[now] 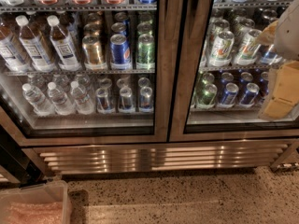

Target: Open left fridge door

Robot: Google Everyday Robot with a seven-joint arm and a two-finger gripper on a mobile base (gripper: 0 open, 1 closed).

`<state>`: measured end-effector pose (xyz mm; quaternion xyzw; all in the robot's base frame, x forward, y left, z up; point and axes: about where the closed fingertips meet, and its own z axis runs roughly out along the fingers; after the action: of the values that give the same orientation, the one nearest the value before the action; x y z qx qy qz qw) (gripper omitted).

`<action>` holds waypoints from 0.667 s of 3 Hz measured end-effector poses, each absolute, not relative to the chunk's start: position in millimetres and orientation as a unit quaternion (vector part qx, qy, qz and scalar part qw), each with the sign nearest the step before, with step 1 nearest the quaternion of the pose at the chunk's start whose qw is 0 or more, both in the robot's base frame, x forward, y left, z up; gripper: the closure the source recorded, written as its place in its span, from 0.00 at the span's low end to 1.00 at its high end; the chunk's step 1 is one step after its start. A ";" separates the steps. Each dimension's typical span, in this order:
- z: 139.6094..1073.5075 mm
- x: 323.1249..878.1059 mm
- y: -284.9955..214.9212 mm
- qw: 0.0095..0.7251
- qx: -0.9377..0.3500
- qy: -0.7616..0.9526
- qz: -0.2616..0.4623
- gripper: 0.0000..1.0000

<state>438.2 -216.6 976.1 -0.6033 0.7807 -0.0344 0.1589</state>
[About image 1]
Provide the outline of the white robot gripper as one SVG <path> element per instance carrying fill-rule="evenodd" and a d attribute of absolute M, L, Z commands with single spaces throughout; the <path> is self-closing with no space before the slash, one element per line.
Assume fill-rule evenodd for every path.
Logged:
<path fill-rule="evenodd" d="M 277 54 L 294 60 L 269 70 L 269 92 L 258 113 L 263 120 L 284 119 L 299 104 L 299 4 L 290 4 L 278 21 L 262 30 L 257 42 L 274 43 Z"/>

